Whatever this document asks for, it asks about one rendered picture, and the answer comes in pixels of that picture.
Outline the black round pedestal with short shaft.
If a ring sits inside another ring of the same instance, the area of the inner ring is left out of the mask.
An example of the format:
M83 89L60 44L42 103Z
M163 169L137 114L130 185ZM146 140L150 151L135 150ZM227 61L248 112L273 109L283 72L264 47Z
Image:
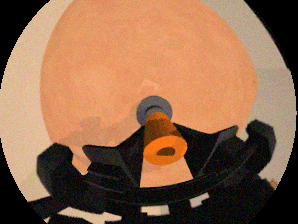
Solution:
M145 99L141 100L141 103L138 104L136 111L138 124L140 124L141 127L144 127L146 119L148 119L148 116L152 115L154 112L165 113L165 116L172 121L173 109L169 101L164 99L164 97L152 95L145 97Z

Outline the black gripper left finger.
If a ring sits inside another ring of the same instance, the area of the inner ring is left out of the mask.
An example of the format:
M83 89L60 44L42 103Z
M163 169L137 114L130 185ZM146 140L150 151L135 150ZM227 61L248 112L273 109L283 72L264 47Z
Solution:
M88 157L90 163L102 163L108 165L118 165L124 169L126 176L132 181L133 186L141 186L142 159L144 159L144 136L145 125L136 129L129 139L124 143L114 145L114 147L102 147L102 145L86 144L82 147L82 152Z

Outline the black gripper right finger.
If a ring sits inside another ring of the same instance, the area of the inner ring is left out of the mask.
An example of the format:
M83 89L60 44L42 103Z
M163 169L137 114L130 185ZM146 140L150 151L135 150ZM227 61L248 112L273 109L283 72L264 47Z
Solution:
M185 139L185 143L188 143L186 147L186 153L184 159L186 165L192 173L193 179L197 179L198 176L204 175L202 169L206 167L210 159L214 155L214 151L223 140L230 139L231 136L237 136L239 125L233 125L233 127L222 129L220 132L206 133L196 131L193 128L186 128L184 125L172 123L176 125L177 131L181 133L182 139Z

